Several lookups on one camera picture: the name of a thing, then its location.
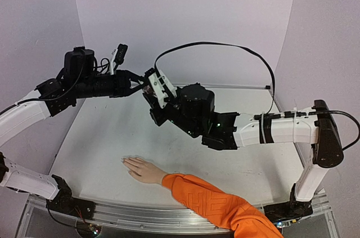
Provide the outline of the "nail polish bottle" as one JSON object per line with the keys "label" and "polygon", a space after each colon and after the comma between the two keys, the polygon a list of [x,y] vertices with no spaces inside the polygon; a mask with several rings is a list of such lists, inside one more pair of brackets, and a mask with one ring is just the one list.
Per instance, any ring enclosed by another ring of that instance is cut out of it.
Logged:
{"label": "nail polish bottle", "polygon": [[144,94],[150,95],[150,96],[153,95],[153,93],[154,93],[150,86],[143,87],[142,91]]}

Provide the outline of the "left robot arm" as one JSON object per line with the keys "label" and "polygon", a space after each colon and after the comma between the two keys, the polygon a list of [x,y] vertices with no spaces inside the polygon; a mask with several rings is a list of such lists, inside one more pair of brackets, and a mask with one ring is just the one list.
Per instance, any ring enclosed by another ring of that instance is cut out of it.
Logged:
{"label": "left robot arm", "polygon": [[[76,106],[78,99],[128,97],[141,90],[146,84],[144,77],[117,68],[123,63],[126,51],[126,45],[119,45],[108,65],[108,73],[97,70],[93,50],[75,47],[67,52],[57,77],[37,85],[20,101],[1,111],[1,144],[69,106]],[[4,156],[1,156],[1,186],[53,200],[65,214],[76,208],[75,199],[69,196],[71,191],[62,178],[37,173]]]}

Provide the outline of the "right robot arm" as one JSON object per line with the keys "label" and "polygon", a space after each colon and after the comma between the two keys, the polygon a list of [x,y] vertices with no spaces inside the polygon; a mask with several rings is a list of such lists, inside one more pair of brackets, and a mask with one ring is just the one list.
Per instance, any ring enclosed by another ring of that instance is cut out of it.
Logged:
{"label": "right robot arm", "polygon": [[336,123],[323,100],[303,110],[280,112],[264,107],[266,91],[250,89],[207,89],[199,84],[173,88],[166,94],[158,83],[143,89],[156,125],[171,122],[213,150],[237,150],[277,143],[307,143],[311,146],[292,196],[309,202],[330,168],[344,158]]}

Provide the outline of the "orange sleeve forearm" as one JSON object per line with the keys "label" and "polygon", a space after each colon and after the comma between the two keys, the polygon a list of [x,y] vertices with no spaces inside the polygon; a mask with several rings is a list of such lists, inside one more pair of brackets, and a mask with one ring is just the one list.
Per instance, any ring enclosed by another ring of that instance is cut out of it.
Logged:
{"label": "orange sleeve forearm", "polygon": [[282,237],[275,225],[245,199],[223,192],[203,179],[187,174],[168,174],[162,185],[185,207],[234,237]]}

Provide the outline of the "mannequin hand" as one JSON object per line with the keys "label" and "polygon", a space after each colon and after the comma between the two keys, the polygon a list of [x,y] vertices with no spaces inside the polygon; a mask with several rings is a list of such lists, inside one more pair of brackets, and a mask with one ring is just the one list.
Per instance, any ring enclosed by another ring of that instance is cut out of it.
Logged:
{"label": "mannequin hand", "polygon": [[167,172],[141,158],[123,158],[122,163],[128,168],[128,173],[141,183],[161,185],[167,175]]}

